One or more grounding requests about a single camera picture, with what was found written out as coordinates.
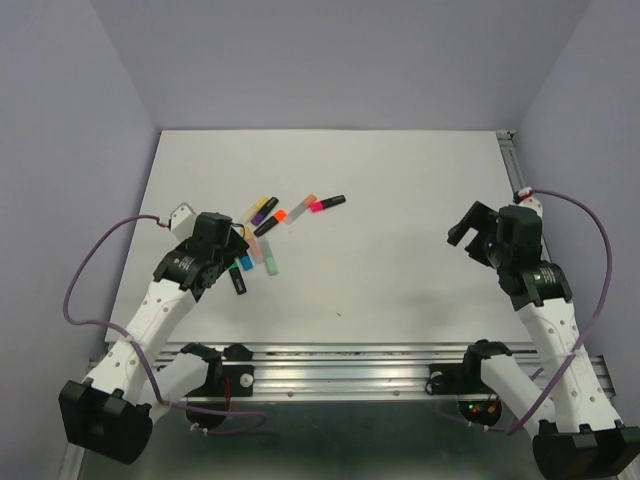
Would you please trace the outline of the black highlighter green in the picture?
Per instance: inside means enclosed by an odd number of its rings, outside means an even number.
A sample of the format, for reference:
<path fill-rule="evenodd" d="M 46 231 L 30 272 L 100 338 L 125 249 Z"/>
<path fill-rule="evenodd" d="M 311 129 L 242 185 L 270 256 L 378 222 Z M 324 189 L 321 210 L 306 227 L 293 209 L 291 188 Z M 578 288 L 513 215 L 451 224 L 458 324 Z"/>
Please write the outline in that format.
<path fill-rule="evenodd" d="M 233 262 L 228 269 L 228 273 L 231 277 L 234 289 L 237 295 L 244 295 L 247 293 L 246 284 L 241 273 L 241 269 L 236 262 Z"/>

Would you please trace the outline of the black highlighter blue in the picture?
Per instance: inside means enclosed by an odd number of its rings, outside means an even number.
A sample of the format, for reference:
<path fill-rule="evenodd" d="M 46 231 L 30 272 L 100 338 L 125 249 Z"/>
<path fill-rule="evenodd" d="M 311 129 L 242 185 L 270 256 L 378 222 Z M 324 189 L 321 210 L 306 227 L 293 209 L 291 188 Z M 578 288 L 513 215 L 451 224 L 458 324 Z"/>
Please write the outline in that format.
<path fill-rule="evenodd" d="M 236 258 L 239 262 L 239 265 L 242 267 L 244 271 L 249 271 L 254 267 L 253 261 L 247 249 L 239 252 L 236 255 Z"/>

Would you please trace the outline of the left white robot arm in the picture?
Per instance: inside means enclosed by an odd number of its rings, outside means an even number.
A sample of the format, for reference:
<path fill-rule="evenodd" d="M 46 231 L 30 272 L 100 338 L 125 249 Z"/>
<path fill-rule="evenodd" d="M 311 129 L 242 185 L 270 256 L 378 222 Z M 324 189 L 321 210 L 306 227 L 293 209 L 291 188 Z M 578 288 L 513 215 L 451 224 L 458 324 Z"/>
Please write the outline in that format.
<path fill-rule="evenodd" d="M 169 366 L 154 362 L 170 337 L 203 295 L 231 270 L 247 247 L 233 220 L 220 213 L 195 213 L 186 204 L 168 221 L 148 220 L 166 228 L 176 243 L 153 269 L 130 319 L 75 319 L 63 301 L 65 320 L 73 326 L 100 326 L 116 338 L 85 376 L 62 387 L 59 408 L 67 440 L 121 464 L 135 462 L 145 450 L 157 421 L 170 409 L 186 409 L 185 397 L 197 390 L 215 392 L 223 378 L 223 355 L 201 343 L 179 350 Z"/>

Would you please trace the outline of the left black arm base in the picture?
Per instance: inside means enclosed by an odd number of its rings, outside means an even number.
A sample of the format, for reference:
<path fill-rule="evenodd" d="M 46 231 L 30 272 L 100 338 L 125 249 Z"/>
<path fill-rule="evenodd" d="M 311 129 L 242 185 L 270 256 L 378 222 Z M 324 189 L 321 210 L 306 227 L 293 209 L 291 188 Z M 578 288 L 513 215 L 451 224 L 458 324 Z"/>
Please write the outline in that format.
<path fill-rule="evenodd" d="M 224 358 L 234 345 L 218 351 L 199 343 L 184 346 L 158 373 L 166 405 L 162 411 L 185 414 L 190 428 L 204 436 L 230 436 L 252 432 L 266 421 L 261 412 L 234 411 L 232 400 L 253 395 L 254 367 L 226 366 Z"/>

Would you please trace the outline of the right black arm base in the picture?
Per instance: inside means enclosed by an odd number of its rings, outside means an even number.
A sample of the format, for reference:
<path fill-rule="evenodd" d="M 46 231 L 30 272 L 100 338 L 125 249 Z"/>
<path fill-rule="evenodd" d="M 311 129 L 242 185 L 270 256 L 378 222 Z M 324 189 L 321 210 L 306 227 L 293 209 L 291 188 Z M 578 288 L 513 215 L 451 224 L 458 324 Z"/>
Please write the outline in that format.
<path fill-rule="evenodd" d="M 494 429 L 501 418 L 501 399 L 481 380 L 481 362 L 493 356 L 512 356 L 502 342 L 479 340 L 470 345 L 460 363 L 434 363 L 429 365 L 429 377 L 425 383 L 428 395 L 479 395 L 475 400 L 458 400 L 458 410 L 472 426 Z"/>

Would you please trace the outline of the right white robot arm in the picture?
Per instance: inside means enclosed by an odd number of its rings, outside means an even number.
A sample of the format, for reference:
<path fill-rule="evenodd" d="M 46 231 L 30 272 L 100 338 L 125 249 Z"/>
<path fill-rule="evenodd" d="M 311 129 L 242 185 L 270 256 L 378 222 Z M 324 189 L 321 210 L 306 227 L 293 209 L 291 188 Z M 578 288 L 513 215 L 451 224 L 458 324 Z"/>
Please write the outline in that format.
<path fill-rule="evenodd" d="M 604 393 L 575 320 L 563 270 L 542 257 L 541 208 L 533 200 L 495 211 L 476 202 L 448 232 L 456 246 L 492 268 L 533 341 L 547 379 L 539 389 L 501 342 L 470 345 L 460 366 L 463 384 L 488 387 L 528 434 L 547 479 L 597 479 L 622 473 L 639 454 L 639 430 L 624 424 Z"/>

